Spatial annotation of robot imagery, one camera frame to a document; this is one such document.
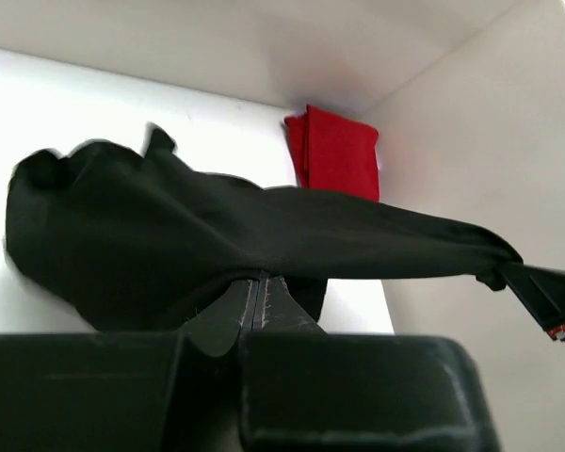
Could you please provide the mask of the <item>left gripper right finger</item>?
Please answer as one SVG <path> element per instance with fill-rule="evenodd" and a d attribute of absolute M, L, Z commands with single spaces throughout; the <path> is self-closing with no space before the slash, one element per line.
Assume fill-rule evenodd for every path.
<path fill-rule="evenodd" d="M 284 279 L 267 274 L 264 274 L 259 281 L 253 311 L 253 330 L 325 333 L 291 296 Z"/>

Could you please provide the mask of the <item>red folded t shirt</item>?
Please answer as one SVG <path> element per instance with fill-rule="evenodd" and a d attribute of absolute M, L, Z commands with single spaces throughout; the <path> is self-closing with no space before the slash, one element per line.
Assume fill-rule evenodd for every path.
<path fill-rule="evenodd" d="M 377 129 L 313 105 L 283 124 L 302 187 L 379 200 Z"/>

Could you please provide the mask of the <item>black t shirt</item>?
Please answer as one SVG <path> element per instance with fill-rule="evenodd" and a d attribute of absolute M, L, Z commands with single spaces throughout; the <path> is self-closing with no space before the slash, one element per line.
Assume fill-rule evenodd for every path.
<path fill-rule="evenodd" d="M 262 273 L 284 277 L 318 315 L 329 279 L 473 275 L 500 290 L 497 269 L 521 262 L 473 224 L 193 170 L 156 126 L 143 153 L 92 140 L 22 160 L 8 184 L 6 251 L 99 331 L 179 327 Z"/>

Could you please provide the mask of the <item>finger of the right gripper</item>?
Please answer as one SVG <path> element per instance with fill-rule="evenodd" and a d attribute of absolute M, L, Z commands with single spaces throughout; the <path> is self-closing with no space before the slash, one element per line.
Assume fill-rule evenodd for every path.
<path fill-rule="evenodd" d="M 541 329 L 565 343 L 565 271 L 505 264 L 501 275 Z"/>

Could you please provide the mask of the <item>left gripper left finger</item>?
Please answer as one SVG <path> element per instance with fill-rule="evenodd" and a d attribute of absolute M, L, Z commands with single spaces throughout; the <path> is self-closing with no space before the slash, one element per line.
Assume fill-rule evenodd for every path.
<path fill-rule="evenodd" d="M 198 357 L 224 357 L 239 336 L 249 331 L 255 310 L 259 282 L 233 282 L 207 308 L 183 326 L 185 349 Z"/>

